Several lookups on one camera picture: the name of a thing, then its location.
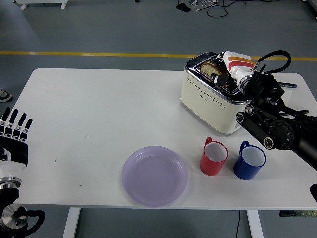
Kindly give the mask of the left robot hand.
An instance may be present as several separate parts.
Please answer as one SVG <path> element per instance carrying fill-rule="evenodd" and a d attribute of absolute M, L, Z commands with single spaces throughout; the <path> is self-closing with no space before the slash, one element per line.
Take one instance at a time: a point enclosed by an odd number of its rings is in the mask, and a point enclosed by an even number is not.
<path fill-rule="evenodd" d="M 6 108 L 0 118 L 0 176 L 17 177 L 28 165 L 26 143 L 33 120 L 23 113 L 19 119 L 18 109 Z"/>

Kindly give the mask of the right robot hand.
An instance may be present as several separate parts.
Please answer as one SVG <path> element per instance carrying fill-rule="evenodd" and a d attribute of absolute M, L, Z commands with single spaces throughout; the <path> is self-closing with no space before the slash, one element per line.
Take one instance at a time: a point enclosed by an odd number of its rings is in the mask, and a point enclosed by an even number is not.
<path fill-rule="evenodd" d="M 217 59 L 224 63 L 227 73 L 224 75 L 213 76 L 214 83 L 219 86 L 229 85 L 234 82 L 238 87 L 247 82 L 253 75 L 255 62 L 248 55 L 224 51 L 221 52 Z"/>

